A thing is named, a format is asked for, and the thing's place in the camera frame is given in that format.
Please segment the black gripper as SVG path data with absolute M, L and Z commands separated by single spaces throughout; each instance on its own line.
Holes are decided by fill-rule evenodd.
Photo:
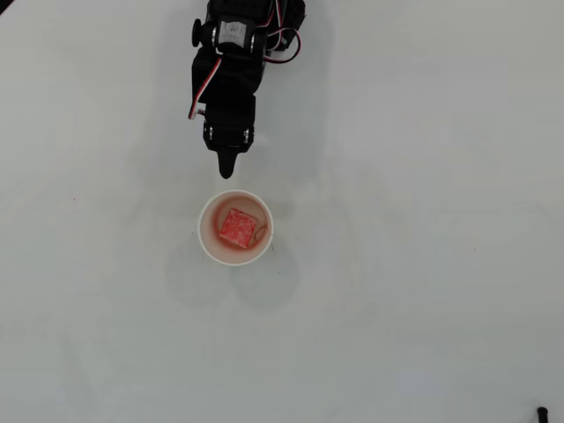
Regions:
M 233 176 L 239 152 L 247 152 L 254 142 L 256 97 L 215 100 L 204 110 L 204 142 L 216 151 L 222 178 Z M 220 150 L 234 150 L 226 155 Z

